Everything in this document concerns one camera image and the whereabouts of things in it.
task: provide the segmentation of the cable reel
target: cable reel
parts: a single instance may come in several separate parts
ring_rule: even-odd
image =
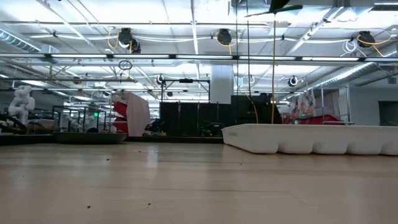
[[[295,87],[295,86],[297,85],[297,82],[298,82],[297,77],[293,76],[292,78],[290,78],[290,79],[287,81],[287,84],[288,84],[288,86],[290,86],[290,87]]]

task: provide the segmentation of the round ceiling fixture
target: round ceiling fixture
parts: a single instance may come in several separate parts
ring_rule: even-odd
[[[163,75],[160,74],[158,77],[156,77],[156,83],[157,83],[158,85],[161,85],[163,79],[164,79],[164,78],[163,78]]]
[[[293,76],[287,81],[288,86],[295,87],[297,85],[297,77]]]

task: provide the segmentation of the ceiling pipe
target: ceiling pipe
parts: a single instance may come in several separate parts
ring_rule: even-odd
[[[64,23],[62,22],[36,22],[36,21],[3,21],[2,22],[5,25],[8,26],[62,26]],[[87,27],[87,23],[85,22],[70,22],[69,23],[73,27]],[[171,22],[171,23],[165,23],[165,22],[89,22],[89,26],[92,27],[131,27],[131,28],[136,28],[140,29],[143,27],[158,27],[158,26],[164,26],[164,27],[191,27],[192,23],[189,22]],[[233,26],[236,27],[235,23],[209,23],[209,22],[197,22],[195,24],[196,26],[207,26],[207,27],[215,27],[215,28],[220,28],[224,26]],[[238,24],[238,28],[247,28],[247,24]],[[264,29],[264,28],[270,28],[271,26],[269,24],[249,24],[249,27],[252,29],[258,28],[258,29]]]
[[[195,54],[199,54],[198,36],[197,36],[197,21],[195,20],[195,2],[194,2],[194,0],[191,0],[191,15],[192,15],[193,47],[195,48]]]
[[[55,12],[51,7],[50,4],[44,0],[36,0],[40,5],[42,5],[44,8],[46,8],[48,11],[52,12],[53,14],[55,14],[58,18],[60,18],[63,22],[63,24],[65,24],[70,30],[72,30],[77,36],[79,36],[80,38],[82,38],[88,45],[92,46],[94,49],[96,49],[97,51],[99,51],[100,53],[103,53],[102,50],[100,50],[99,48],[97,48],[97,46],[95,46],[95,44],[87,39],[85,36],[83,36],[83,34],[81,34],[79,31],[77,31],[68,21],[66,21],[60,14],[58,14],[57,12]]]

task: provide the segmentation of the fluorescent light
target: fluorescent light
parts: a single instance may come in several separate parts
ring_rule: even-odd
[[[78,91],[79,89],[61,89],[61,88],[49,88],[51,91]]]
[[[114,52],[111,49],[104,49],[105,51],[111,52],[112,54],[114,54]]]
[[[398,2],[375,2],[375,6],[398,6]]]
[[[398,58],[366,58],[365,61],[371,62],[398,62]]]
[[[227,55],[177,55],[179,59],[232,59]]]
[[[239,59],[242,60],[248,60],[248,56],[239,56]],[[251,60],[273,60],[274,58],[272,56],[250,56]],[[295,60],[295,57],[280,57],[276,56],[275,60]]]
[[[85,96],[74,96],[74,98],[78,99],[78,100],[92,100],[89,97],[85,97]]]
[[[107,91],[110,89],[96,89],[96,88],[92,88],[92,89],[82,89],[83,91]]]
[[[21,82],[28,83],[28,84],[35,85],[35,86],[47,86],[45,83],[33,81],[33,80],[26,80],[26,81],[21,81]]]
[[[44,54],[0,54],[0,57],[29,57],[29,58],[44,58]]]
[[[302,60],[316,60],[316,61],[358,61],[359,58],[353,57],[304,57]]]
[[[55,58],[106,58],[106,55],[101,54],[52,54]]]
[[[68,94],[62,93],[60,91],[54,91],[54,93],[61,95],[61,96],[69,96]]]
[[[169,58],[169,55],[117,54],[114,58]]]

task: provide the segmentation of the ceiling beam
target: ceiling beam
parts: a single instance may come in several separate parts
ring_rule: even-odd
[[[2,21],[3,24],[7,26],[63,26],[62,22],[37,22],[37,21]],[[69,24],[73,27],[87,27],[87,23],[85,22],[69,22]],[[145,27],[191,27],[192,23],[189,22],[89,22],[89,26],[91,27],[131,27],[136,29],[143,29]],[[220,28],[223,26],[232,26],[236,27],[235,23],[212,23],[212,22],[197,22],[196,26],[205,26],[205,27],[215,27]],[[247,28],[247,24],[240,23],[238,24],[238,28]],[[259,28],[270,28],[271,25],[269,23],[253,23],[249,24],[249,27],[252,29]]]
[[[55,14],[58,18],[60,18],[60,20],[63,22],[63,24],[65,26],[67,26],[70,30],[72,30],[77,36],[79,36],[80,38],[82,38],[88,45],[92,46],[94,49],[96,49],[99,53],[103,53],[102,50],[100,50],[99,48],[97,48],[97,46],[95,46],[95,44],[87,39],[85,36],[83,36],[83,34],[81,34],[79,31],[77,31],[68,21],[66,21],[60,14],[58,14],[57,12],[55,12],[51,7],[50,4],[47,1],[42,1],[42,0],[36,0],[41,6],[43,6],[44,8],[46,8],[49,12],[52,12],[53,14]]]

